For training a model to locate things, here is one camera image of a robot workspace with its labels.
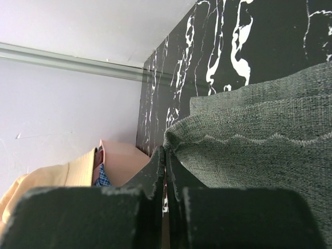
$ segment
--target yellow cloth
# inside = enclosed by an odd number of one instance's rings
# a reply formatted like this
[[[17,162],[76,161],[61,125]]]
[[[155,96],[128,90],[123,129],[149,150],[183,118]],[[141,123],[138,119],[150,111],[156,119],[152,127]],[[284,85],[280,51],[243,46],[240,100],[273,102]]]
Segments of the yellow cloth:
[[[18,178],[0,201],[0,237],[18,200],[35,187],[91,186],[95,148],[64,165],[37,169]]]

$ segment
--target green towel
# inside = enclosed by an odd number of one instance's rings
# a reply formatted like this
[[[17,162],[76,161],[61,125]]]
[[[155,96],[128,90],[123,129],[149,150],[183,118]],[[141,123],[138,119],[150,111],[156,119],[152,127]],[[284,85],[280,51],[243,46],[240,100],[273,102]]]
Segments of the green towel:
[[[190,101],[164,147],[209,187],[300,193],[332,248],[332,63]]]

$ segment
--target gray-green cloth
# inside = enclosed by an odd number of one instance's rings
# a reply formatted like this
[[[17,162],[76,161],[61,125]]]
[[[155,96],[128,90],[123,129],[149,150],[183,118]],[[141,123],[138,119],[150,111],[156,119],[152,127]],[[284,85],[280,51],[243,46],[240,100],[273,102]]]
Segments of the gray-green cloth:
[[[332,63],[197,97],[164,147],[209,187],[300,193],[332,248]]]

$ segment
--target blue plaid fabric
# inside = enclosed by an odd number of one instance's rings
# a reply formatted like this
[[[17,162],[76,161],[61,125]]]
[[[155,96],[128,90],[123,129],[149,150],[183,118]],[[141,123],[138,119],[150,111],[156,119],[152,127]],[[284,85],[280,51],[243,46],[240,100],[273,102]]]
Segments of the blue plaid fabric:
[[[100,164],[99,168],[99,178],[94,183],[95,186],[111,186],[107,175],[105,174],[104,163]]]

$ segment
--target folded cloth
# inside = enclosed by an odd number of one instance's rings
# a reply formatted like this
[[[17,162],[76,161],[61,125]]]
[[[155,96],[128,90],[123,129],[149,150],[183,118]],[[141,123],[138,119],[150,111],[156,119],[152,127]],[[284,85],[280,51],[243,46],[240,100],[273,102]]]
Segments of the folded cloth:
[[[308,202],[332,248],[332,63],[191,100],[164,147],[209,187],[279,187]]]

